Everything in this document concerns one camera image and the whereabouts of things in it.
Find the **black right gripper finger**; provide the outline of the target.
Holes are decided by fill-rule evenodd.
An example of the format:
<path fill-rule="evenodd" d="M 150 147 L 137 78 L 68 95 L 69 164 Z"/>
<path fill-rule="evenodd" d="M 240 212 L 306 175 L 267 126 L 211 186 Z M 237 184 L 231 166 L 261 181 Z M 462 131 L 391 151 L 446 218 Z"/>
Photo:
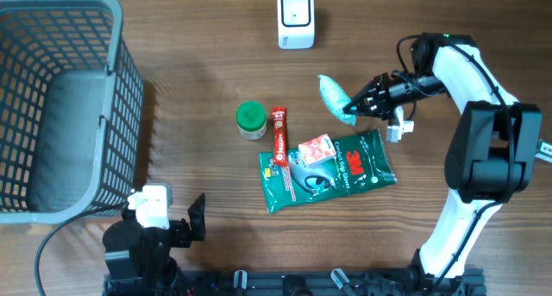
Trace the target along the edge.
<path fill-rule="evenodd" d="M 368 104 L 374 95 L 376 86 L 373 81 L 369 81 L 357 94 L 351 98 L 351 105 Z"/>
<path fill-rule="evenodd" d="M 380 111 L 376 105 L 348 104 L 342 110 L 347 115 L 354 115 L 354 116 L 361 116 L 361 117 L 379 117 L 380 116 Z"/>

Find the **mint green wipes pack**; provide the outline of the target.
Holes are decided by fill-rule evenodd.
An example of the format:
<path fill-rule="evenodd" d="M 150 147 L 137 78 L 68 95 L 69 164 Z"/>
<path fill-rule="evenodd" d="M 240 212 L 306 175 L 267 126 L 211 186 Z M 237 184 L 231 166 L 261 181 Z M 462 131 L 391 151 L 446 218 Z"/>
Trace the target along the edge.
<path fill-rule="evenodd" d="M 320 95 L 329 112 L 340 122 L 355 126 L 356 116 L 343 110 L 351 102 L 348 94 L 331 77 L 320 74 L 318 78 Z"/>

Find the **green 3M gloves pack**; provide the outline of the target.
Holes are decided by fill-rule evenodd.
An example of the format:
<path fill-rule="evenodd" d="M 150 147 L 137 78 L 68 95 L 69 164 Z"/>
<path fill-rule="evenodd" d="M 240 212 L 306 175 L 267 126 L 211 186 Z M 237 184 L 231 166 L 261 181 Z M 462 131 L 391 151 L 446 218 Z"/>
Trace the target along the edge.
<path fill-rule="evenodd" d="M 336 157 L 315 166 L 301 161 L 296 148 L 287 151 L 286 167 L 275 164 L 272 152 L 259 154 L 260 182 L 268 212 L 364 193 L 397 182 L 377 129 L 336 139 L 333 144 Z"/>

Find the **small red white box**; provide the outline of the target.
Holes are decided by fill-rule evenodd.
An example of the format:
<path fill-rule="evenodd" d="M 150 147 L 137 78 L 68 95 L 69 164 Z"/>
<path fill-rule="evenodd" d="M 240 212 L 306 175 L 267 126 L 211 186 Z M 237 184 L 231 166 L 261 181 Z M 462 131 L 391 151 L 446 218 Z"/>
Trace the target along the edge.
<path fill-rule="evenodd" d="M 336 149 L 328 134 L 298 145 L 298 152 L 308 166 L 315 166 L 336 157 Z"/>

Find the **red sachet stick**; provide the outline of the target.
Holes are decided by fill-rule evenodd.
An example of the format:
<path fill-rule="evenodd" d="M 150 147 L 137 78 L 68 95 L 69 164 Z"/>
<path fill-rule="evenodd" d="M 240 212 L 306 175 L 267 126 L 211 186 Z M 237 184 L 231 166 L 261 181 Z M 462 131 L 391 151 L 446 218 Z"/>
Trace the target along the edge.
<path fill-rule="evenodd" d="M 276 106 L 272 108 L 273 132 L 274 132 L 274 164 L 286 167 L 287 161 L 287 141 L 286 141 L 286 107 Z"/>

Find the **green lid jar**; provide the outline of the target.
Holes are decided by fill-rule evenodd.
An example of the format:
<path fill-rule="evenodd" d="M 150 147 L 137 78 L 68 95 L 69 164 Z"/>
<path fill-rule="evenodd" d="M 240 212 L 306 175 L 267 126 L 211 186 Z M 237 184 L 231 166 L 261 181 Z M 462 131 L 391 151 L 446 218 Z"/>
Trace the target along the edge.
<path fill-rule="evenodd" d="M 256 101 L 244 102 L 236 111 L 236 123 L 244 138 L 251 141 L 260 139 L 267 131 L 267 112 Z"/>

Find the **green medicine box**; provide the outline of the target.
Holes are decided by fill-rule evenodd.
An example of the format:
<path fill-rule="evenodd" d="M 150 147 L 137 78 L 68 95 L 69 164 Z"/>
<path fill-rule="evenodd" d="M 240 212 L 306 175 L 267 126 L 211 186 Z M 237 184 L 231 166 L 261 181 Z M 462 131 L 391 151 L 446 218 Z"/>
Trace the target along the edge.
<path fill-rule="evenodd" d="M 544 141 L 543 139 L 540 139 L 537 142 L 535 157 L 551 164 L 552 144 L 550 142 Z"/>

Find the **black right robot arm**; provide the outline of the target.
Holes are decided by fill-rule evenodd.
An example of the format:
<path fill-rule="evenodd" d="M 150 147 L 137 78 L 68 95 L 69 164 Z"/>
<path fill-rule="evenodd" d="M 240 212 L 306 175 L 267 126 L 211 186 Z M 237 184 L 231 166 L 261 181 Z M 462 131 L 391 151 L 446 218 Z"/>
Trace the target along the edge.
<path fill-rule="evenodd" d="M 445 157 L 448 196 L 429 240 L 417 253 L 423 279 L 437 287 L 464 273 L 488 219 L 530 182 L 543 114 L 521 103 L 493 77 L 468 35 L 410 36 L 414 70 L 370 81 L 342 110 L 377 117 L 402 135 L 404 104 L 448 94 L 461 113 Z"/>

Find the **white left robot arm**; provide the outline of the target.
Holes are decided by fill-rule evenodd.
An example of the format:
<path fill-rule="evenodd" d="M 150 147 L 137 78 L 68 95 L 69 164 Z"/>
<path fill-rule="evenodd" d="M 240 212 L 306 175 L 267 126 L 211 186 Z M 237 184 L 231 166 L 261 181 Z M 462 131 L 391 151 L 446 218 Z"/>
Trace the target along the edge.
<path fill-rule="evenodd" d="M 124 210 L 122 220 L 103 234 L 105 262 L 103 295 L 196 294 L 178 263 L 170 256 L 172 248 L 188 248 L 205 238 L 205 196 L 188 208 L 187 220 L 171 220 L 166 229 L 143 227 L 134 210 Z"/>

